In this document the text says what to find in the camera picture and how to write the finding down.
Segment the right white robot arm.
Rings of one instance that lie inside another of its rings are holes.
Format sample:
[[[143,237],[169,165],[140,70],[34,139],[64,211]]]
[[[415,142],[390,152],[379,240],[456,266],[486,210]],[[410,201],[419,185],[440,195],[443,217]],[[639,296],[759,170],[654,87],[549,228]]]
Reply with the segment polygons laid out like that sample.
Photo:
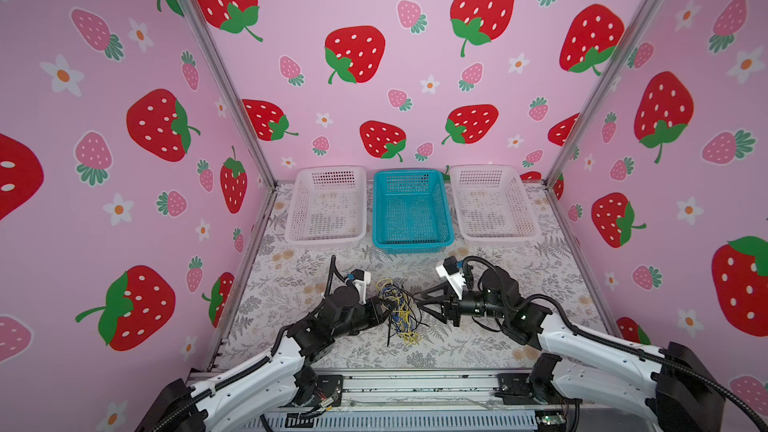
[[[731,403],[758,430],[767,428],[756,410],[681,344],[646,345],[579,327],[554,298],[522,296],[508,272],[481,257],[449,257],[436,271],[442,284],[417,293],[417,306],[454,326],[464,316],[489,317],[499,333],[540,351],[527,379],[537,401],[594,402],[662,431],[718,431]]]

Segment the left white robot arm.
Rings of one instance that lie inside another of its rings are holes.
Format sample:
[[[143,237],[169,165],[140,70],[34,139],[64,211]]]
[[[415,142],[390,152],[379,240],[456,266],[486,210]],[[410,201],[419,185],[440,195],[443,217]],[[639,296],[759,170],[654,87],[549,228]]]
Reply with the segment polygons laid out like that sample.
[[[177,379],[163,388],[138,431],[234,431],[264,413],[307,402],[316,388],[311,366],[336,339],[384,324],[396,303],[360,301],[345,285],[302,319],[281,327],[272,347],[215,377],[190,386]]]

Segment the teal plastic basket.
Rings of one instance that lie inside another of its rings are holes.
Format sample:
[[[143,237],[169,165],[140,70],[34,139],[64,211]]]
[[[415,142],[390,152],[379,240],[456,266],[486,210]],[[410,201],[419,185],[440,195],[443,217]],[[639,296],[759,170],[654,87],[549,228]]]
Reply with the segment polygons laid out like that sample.
[[[388,254],[436,253],[455,239],[443,174],[433,169],[375,174],[373,245]]]

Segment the right white plastic basket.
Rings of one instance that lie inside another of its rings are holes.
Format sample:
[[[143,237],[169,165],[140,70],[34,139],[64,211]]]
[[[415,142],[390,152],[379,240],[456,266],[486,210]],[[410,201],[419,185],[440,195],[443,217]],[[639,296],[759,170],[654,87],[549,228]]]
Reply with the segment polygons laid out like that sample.
[[[519,172],[510,166],[450,169],[459,231],[473,246],[511,247],[536,241],[541,229]]]

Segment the white plastic basket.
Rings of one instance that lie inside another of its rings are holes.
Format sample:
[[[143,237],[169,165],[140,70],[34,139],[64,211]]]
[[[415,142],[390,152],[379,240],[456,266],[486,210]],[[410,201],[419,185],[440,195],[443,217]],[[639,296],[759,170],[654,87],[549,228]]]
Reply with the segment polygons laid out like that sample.
[[[541,229],[519,172],[510,166],[450,169],[459,231],[473,246],[511,247],[536,241]]]
[[[298,173],[285,227],[287,243],[349,248],[367,231],[367,174],[357,166],[316,167]]]

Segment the left white plastic basket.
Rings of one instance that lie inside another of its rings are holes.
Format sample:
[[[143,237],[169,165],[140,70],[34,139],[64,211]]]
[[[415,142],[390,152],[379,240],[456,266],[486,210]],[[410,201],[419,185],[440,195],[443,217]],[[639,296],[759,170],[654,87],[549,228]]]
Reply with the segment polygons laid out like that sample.
[[[285,227],[287,243],[349,248],[367,231],[367,174],[357,166],[316,167],[298,173]]]

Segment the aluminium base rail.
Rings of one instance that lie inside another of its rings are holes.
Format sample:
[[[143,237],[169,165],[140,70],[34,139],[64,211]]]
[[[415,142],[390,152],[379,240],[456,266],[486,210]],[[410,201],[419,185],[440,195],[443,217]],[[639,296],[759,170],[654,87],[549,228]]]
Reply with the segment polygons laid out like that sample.
[[[204,431],[654,431],[646,419],[606,405],[503,399],[523,370],[321,369],[332,405],[282,405],[241,418],[207,418]]]

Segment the left aluminium corner post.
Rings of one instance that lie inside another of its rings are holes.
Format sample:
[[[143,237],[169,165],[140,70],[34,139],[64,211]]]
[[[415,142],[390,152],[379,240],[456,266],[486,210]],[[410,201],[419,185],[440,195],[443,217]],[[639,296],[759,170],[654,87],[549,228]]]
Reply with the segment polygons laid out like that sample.
[[[256,162],[267,186],[276,187],[276,179],[268,166],[258,142],[258,134],[237,94],[225,62],[217,48],[213,32],[238,35],[246,32],[261,42],[262,37],[253,33],[260,13],[259,0],[177,0],[193,34],[205,55],[214,79],[227,102],[234,120]]]

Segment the aluminium corner post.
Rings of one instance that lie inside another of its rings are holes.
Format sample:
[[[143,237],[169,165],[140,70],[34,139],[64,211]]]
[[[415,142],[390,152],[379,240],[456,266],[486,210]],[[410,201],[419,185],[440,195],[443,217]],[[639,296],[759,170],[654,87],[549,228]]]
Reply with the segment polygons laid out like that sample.
[[[639,2],[632,19],[625,26],[625,32],[616,47],[616,51],[611,55],[608,65],[601,72],[601,76],[582,106],[580,116],[566,140],[566,145],[558,155],[551,172],[543,181],[547,192],[554,191],[556,179],[565,170],[579,142],[588,131],[599,109],[611,94],[611,87],[622,74],[625,62],[633,51],[635,43],[642,38],[650,27],[664,1],[641,0]]]
[[[260,13],[259,0],[177,0],[193,34],[205,55],[214,79],[227,102],[234,120],[256,162],[267,186],[276,187],[276,179],[268,166],[258,142],[258,134],[237,94],[225,62],[217,48],[213,32],[238,35],[246,32],[261,42],[262,37],[253,33]]]

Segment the right aluminium corner post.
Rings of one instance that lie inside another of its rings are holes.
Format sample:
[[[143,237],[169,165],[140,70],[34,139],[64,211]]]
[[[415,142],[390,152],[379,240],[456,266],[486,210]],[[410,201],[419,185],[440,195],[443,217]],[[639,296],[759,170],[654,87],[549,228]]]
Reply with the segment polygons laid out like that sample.
[[[641,0],[639,2],[632,19],[625,26],[625,32],[616,47],[616,51],[611,55],[608,65],[601,72],[601,76],[582,106],[580,116],[566,140],[566,145],[558,155],[551,172],[543,181],[547,192],[554,191],[556,179],[565,170],[579,142],[588,131],[599,109],[611,94],[611,87],[622,74],[625,62],[633,51],[635,43],[642,38],[650,27],[664,1]]]

